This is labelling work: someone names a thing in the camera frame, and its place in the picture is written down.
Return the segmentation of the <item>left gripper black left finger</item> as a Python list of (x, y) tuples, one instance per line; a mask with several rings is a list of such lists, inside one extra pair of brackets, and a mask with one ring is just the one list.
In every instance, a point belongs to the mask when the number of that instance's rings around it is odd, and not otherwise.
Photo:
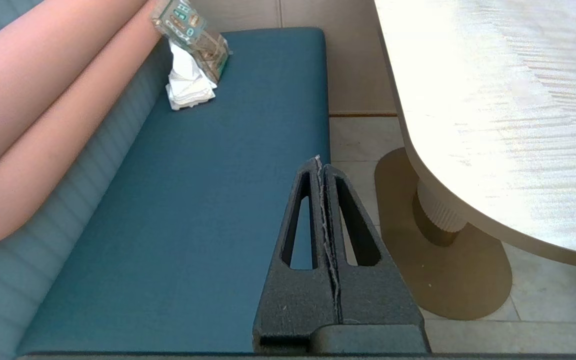
[[(339, 277), (315, 156), (295, 175), (253, 322), (256, 353), (309, 353), (311, 337), (339, 322)], [(302, 200), (308, 199), (311, 269), (291, 268)]]

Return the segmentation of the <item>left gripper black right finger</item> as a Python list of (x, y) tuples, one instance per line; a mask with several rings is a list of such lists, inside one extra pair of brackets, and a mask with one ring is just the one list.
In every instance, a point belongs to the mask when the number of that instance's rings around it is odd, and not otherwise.
[(422, 326), (418, 306), (348, 176), (327, 164), (323, 185), (333, 298), (342, 324)]

